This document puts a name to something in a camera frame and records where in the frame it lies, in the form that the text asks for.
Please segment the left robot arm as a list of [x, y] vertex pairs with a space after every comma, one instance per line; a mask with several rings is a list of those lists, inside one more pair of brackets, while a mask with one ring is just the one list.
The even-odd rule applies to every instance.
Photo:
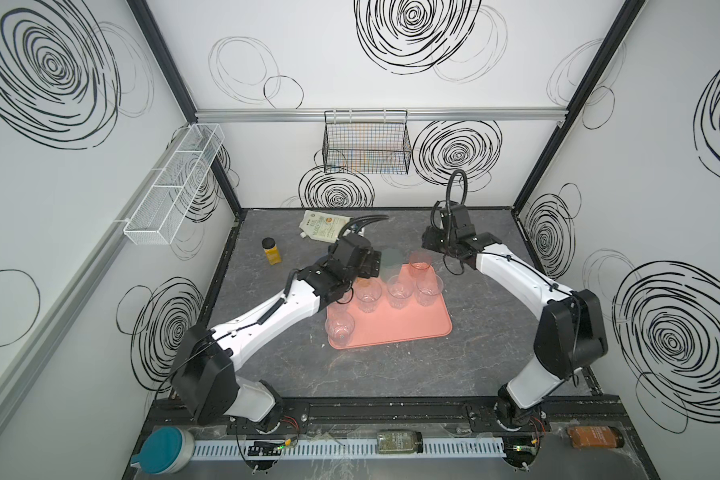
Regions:
[[235, 417], [263, 432], [276, 429], [283, 416], [281, 396], [269, 383], [245, 379], [238, 371], [291, 326], [341, 300], [356, 279], [376, 278], [381, 259], [365, 237], [342, 234], [325, 256], [292, 270], [273, 297], [226, 323], [187, 330], [169, 382], [194, 422], [205, 426]]

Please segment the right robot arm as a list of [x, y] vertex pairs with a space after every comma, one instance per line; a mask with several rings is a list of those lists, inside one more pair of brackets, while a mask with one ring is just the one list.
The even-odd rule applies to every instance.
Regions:
[[422, 235], [422, 247], [492, 278], [538, 320], [533, 356], [497, 394], [494, 411], [502, 428], [521, 429], [554, 390], [608, 353], [597, 295], [557, 283], [494, 235], [477, 233], [465, 205], [451, 200], [436, 202]]

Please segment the teal green plastic cup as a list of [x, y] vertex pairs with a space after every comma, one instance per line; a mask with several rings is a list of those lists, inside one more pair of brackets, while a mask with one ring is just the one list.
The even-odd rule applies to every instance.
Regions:
[[383, 248], [381, 250], [381, 263], [379, 278], [387, 282], [391, 277], [400, 273], [406, 257], [396, 248]]

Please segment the pink plastic tray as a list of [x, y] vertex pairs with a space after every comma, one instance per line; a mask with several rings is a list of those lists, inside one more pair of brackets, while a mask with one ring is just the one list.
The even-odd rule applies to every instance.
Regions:
[[344, 299], [327, 307], [327, 315], [347, 312], [355, 319], [355, 331], [350, 343], [337, 350], [346, 350], [376, 345], [400, 343], [414, 340], [445, 337], [452, 331], [452, 321], [443, 298], [429, 307], [422, 307], [416, 301], [415, 281], [408, 271], [408, 264], [402, 265], [398, 275], [407, 276], [413, 283], [413, 296], [410, 303], [403, 309], [392, 308], [387, 300], [386, 282], [376, 279], [381, 284], [382, 297], [378, 308], [370, 314], [361, 311], [354, 299], [354, 289]]

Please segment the clear short glass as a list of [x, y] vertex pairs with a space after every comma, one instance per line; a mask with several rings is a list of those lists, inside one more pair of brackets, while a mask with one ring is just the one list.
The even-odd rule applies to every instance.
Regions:
[[353, 286], [354, 299], [358, 308], [367, 313], [373, 313], [379, 306], [382, 297], [382, 288], [378, 280], [358, 279]]
[[392, 308], [403, 309], [413, 296], [413, 283], [407, 276], [392, 276], [386, 282], [386, 295]]

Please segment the pink translucent plastic cup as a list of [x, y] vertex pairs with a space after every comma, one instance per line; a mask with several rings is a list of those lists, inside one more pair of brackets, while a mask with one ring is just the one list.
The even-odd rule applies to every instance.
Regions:
[[408, 271], [412, 278], [419, 278], [427, 274], [432, 266], [432, 256], [428, 251], [416, 250], [408, 257]]

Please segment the clear ribbed plastic cup back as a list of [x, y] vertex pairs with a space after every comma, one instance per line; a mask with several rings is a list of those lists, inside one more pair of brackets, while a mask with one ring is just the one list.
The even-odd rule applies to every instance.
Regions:
[[355, 331], [355, 319], [347, 312], [327, 315], [325, 330], [329, 341], [336, 347], [347, 346]]

